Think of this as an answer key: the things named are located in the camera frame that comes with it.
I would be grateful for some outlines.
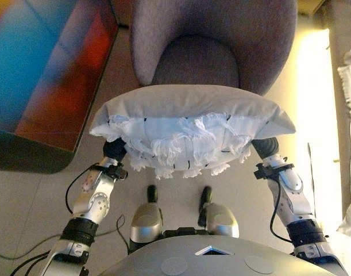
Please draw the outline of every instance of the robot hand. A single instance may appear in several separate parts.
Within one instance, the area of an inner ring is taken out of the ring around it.
[[[83,265],[87,262],[96,230],[109,211],[110,194],[115,182],[128,175],[120,163],[126,154],[124,145],[121,139],[105,143],[104,158],[91,167],[82,194],[74,204],[72,217],[51,249],[40,276],[88,275]]]
[[[273,194],[275,213],[286,226],[294,245],[294,255],[314,263],[339,276],[348,276],[339,259],[334,255],[322,229],[311,212],[311,206],[303,193],[303,183],[293,164],[287,164],[279,152],[276,138],[252,141],[263,162],[254,174],[257,179],[268,180]]]

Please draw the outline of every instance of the chair backrest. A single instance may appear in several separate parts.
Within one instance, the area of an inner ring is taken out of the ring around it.
[[[134,70],[150,85],[169,43],[185,35],[209,37],[234,53],[239,88],[263,95],[287,60],[295,24],[295,0],[137,0]]]

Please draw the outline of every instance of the power cord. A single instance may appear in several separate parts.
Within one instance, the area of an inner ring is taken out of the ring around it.
[[[37,256],[35,256],[35,257],[32,257],[32,258],[30,258],[30,259],[24,261],[24,262],[21,263],[19,266],[17,266],[15,270],[13,270],[13,272],[10,274],[10,276],[15,275],[15,274],[17,273],[18,270],[20,270],[21,268],[23,268],[23,267],[24,267],[25,265],[27,265],[29,262],[32,262],[33,260],[36,260],[36,259],[41,259],[42,257],[45,257],[45,258],[46,258],[46,257],[49,255],[49,252],[50,252],[50,251],[44,252],[44,253],[42,253],[42,254],[40,254],[40,255],[37,255]]]
[[[120,235],[120,237],[122,238],[123,242],[125,243],[125,246],[126,246],[126,248],[127,248],[127,255],[129,255],[129,245],[128,245],[128,242],[125,240],[123,234],[120,232],[120,230],[119,230],[120,227],[118,227],[119,220],[120,220],[122,217],[123,217],[123,220],[125,221],[124,215],[121,215],[121,216],[117,219],[117,224],[116,224],[116,226],[117,226],[117,232],[118,232],[118,234]]]
[[[65,205],[66,205],[66,207],[67,207],[67,209],[68,209],[68,211],[69,211],[70,213],[72,213],[72,210],[71,210],[71,208],[70,208],[70,206],[69,206],[69,204],[68,204],[68,193],[69,193],[69,190],[70,190],[70,188],[72,187],[72,185],[77,181],[77,179],[80,178],[80,177],[81,177],[86,171],[88,171],[92,166],[88,167],[88,168],[85,169],[83,172],[81,172],[81,173],[70,183],[70,185],[69,185],[68,188],[67,188],[67,191],[66,191],[66,193],[65,193]],[[108,235],[108,234],[111,234],[111,233],[114,233],[114,232],[118,232],[119,235],[120,235],[120,237],[121,237],[121,239],[124,241],[124,243],[125,243],[125,245],[126,245],[126,248],[127,248],[127,253],[129,254],[129,246],[128,246],[128,243],[127,243],[127,241],[125,240],[123,234],[122,234],[122,233],[120,232],[120,230],[119,230],[120,228],[122,228],[122,227],[124,226],[124,224],[125,224],[125,216],[124,216],[123,214],[121,214],[121,215],[119,216],[119,218],[117,218],[117,222],[116,222],[116,225],[115,225],[115,226],[116,226],[116,229],[111,230],[111,231],[107,231],[107,232],[104,232],[104,233],[101,233],[101,234],[97,234],[96,237],[101,237],[101,236],[105,236],[105,235]],[[44,239],[44,240],[40,241],[39,243],[37,243],[35,246],[33,246],[33,247],[32,247],[31,249],[29,249],[27,252],[25,252],[25,253],[23,253],[23,254],[17,256],[17,257],[4,256],[4,255],[2,255],[2,254],[0,253],[0,258],[6,259],[6,260],[17,260],[17,259],[21,259],[21,258],[27,256],[29,253],[31,253],[34,249],[36,249],[36,248],[37,248],[38,246],[40,246],[41,244],[47,242],[47,241],[50,240],[50,239],[53,239],[54,237],[59,237],[60,235],[61,235],[61,234],[56,234],[56,235],[52,235],[52,236],[50,236],[50,237],[47,237],[46,239]],[[27,272],[26,272],[26,274],[25,274],[25,276],[28,276],[29,273],[30,273],[30,271],[31,271],[31,269],[32,269],[36,264],[38,264],[38,262],[40,262],[40,261],[46,259],[46,258],[48,257],[48,255],[49,255],[49,253],[50,253],[50,251],[47,251],[47,252],[45,252],[45,253],[42,253],[42,254],[37,255],[37,256],[34,256],[34,257],[32,257],[32,258],[30,258],[30,259],[24,261],[24,262],[21,263],[18,267],[16,267],[16,269],[13,270],[13,272],[10,274],[10,276],[14,276],[18,270],[20,270],[22,267],[24,267],[24,266],[27,265],[28,263],[32,262],[33,260],[35,260],[35,262],[33,262],[33,263],[30,265],[30,267],[28,268],[28,270],[27,270]]]
[[[91,165],[90,167],[88,167],[87,169],[85,169],[83,172],[81,172],[81,173],[71,182],[71,184],[68,186],[67,191],[65,191],[65,205],[66,205],[68,211],[69,211],[71,214],[73,214],[73,211],[71,210],[71,208],[70,208],[70,206],[69,206],[69,204],[68,204],[68,193],[69,193],[69,191],[70,191],[70,188],[71,188],[72,185],[77,181],[78,178],[80,178],[80,177],[81,177],[86,171],[88,171],[92,166],[95,166],[95,165],[97,165],[97,164],[98,164],[98,163],[95,163],[95,164]]]
[[[108,232],[105,232],[105,233],[102,233],[102,234],[98,234],[98,235],[96,235],[96,237],[105,236],[105,235],[108,235],[108,234],[111,234],[111,233],[117,232],[117,231],[118,231],[118,233],[119,233],[119,229],[122,228],[122,227],[124,226],[124,224],[125,224],[125,216],[124,216],[123,214],[121,214],[121,215],[119,216],[119,218],[117,219],[116,229],[115,229],[115,230],[111,230],[111,231],[108,231]],[[45,241],[47,241],[47,240],[49,240],[49,239],[52,239],[53,237],[58,237],[58,236],[60,236],[60,234],[54,235],[54,236],[51,236],[51,237],[46,238],[45,240],[39,242],[39,244],[35,245],[35,246],[34,246],[32,249],[30,249],[28,252],[24,253],[23,255],[21,255],[21,256],[19,256],[19,257],[17,257],[17,258],[5,257],[5,256],[3,256],[3,255],[1,255],[1,254],[0,254],[0,258],[7,259],[7,260],[16,260],[16,259],[20,259],[20,258],[26,256],[28,253],[30,253],[32,250],[34,250],[37,246],[39,246],[39,245],[42,244],[43,242],[45,242]],[[123,241],[125,242],[125,244],[126,244],[126,246],[127,246],[127,250],[129,251],[128,244],[127,244],[126,240],[124,239],[124,237],[123,237],[123,235],[122,235],[121,233],[120,233],[120,237],[121,237],[121,238],[123,239]],[[33,262],[33,263],[30,265],[30,267],[28,268],[28,270],[27,270],[27,272],[26,272],[26,274],[25,274],[25,276],[28,276],[29,273],[30,273],[30,271],[31,271],[31,269],[32,269],[38,262],[40,262],[40,261],[46,259],[46,258],[48,257],[48,255],[49,255],[49,253],[50,253],[50,251],[47,251],[47,252],[44,252],[44,253],[42,253],[42,254],[40,254],[40,255],[34,256],[34,257],[32,257],[32,258],[30,258],[30,259],[24,261],[24,262],[21,263],[19,266],[17,266],[15,270],[13,270],[13,272],[10,274],[10,276],[14,276],[18,270],[20,270],[21,268],[23,268],[25,265],[27,265],[28,263],[32,262],[33,260],[36,260],[36,261]]]
[[[273,213],[272,213],[272,217],[271,217],[271,220],[269,222],[269,229],[271,231],[271,233],[275,236],[275,237],[278,237],[280,240],[283,240],[284,242],[288,242],[288,243],[292,243],[291,240],[288,240],[288,239],[285,239],[281,236],[279,236],[278,234],[275,233],[275,231],[273,230],[273,222],[275,220],[275,216],[276,216],[276,213],[277,213],[277,209],[279,207],[279,204],[280,204],[280,197],[281,197],[281,184],[279,181],[275,181],[279,187],[279,193],[277,195],[277,200],[276,200],[276,204],[275,204],[275,208],[273,210]]]

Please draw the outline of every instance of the grey armchair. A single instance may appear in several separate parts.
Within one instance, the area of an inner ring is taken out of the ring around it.
[[[288,57],[295,0],[137,0],[132,59],[142,85],[212,84],[260,95]]]

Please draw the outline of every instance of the pillow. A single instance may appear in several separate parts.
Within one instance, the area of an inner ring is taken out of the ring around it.
[[[111,142],[121,137],[131,165],[155,168],[156,178],[185,178],[250,155],[253,139],[294,133],[286,113],[257,94],[216,85],[142,87],[106,102],[90,133]]]

